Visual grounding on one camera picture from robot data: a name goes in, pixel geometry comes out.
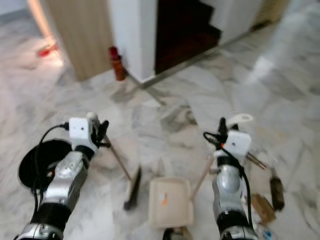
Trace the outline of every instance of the marble floor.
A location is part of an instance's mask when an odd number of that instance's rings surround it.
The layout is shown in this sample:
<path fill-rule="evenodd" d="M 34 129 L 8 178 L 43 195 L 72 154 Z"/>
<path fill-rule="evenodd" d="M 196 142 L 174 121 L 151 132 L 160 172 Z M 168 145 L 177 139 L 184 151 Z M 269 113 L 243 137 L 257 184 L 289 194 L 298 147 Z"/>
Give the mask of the marble floor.
<path fill-rule="evenodd" d="M 124 212 L 127 181 L 112 154 L 92 161 L 66 240 L 162 239 L 148 226 L 149 182 L 181 176 L 194 187 L 212 149 L 202 138 L 220 117 L 248 113 L 240 129 L 251 151 L 276 167 L 285 208 L 268 228 L 278 240 L 320 239 L 320 4 L 312 3 L 235 41 L 145 89 L 116 82 L 112 72 L 75 81 L 56 55 L 39 59 L 27 16 L 0 20 L 0 238 L 11 240 L 30 220 L 33 198 L 17 178 L 21 159 L 54 124 L 97 112 L 132 170 L 142 167 L 135 210 Z M 66 137 L 56 130 L 49 137 Z M 270 199 L 269 171 L 247 163 L 252 192 Z M 208 176 L 194 201 L 193 239 L 219 239 Z"/>

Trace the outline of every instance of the dark doorway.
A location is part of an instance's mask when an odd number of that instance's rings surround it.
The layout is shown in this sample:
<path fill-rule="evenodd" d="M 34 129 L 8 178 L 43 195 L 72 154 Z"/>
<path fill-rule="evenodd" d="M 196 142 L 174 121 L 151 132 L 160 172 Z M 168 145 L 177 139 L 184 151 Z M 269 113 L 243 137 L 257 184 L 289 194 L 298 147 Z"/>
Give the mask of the dark doorway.
<path fill-rule="evenodd" d="M 158 0 L 156 74 L 217 46 L 221 31 L 209 24 L 213 14 L 198 0 Z"/>

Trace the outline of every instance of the brown bottle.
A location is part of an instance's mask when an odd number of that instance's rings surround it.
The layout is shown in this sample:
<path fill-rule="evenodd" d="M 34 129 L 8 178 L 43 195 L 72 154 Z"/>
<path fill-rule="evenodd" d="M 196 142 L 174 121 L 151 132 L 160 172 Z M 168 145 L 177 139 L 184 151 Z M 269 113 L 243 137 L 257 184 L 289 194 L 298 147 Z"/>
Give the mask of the brown bottle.
<path fill-rule="evenodd" d="M 276 170 L 272 168 L 272 177 L 270 178 L 270 188 L 272 196 L 272 206 L 274 210 L 281 211 L 285 207 L 284 187 L 280 178 L 276 174 Z"/>

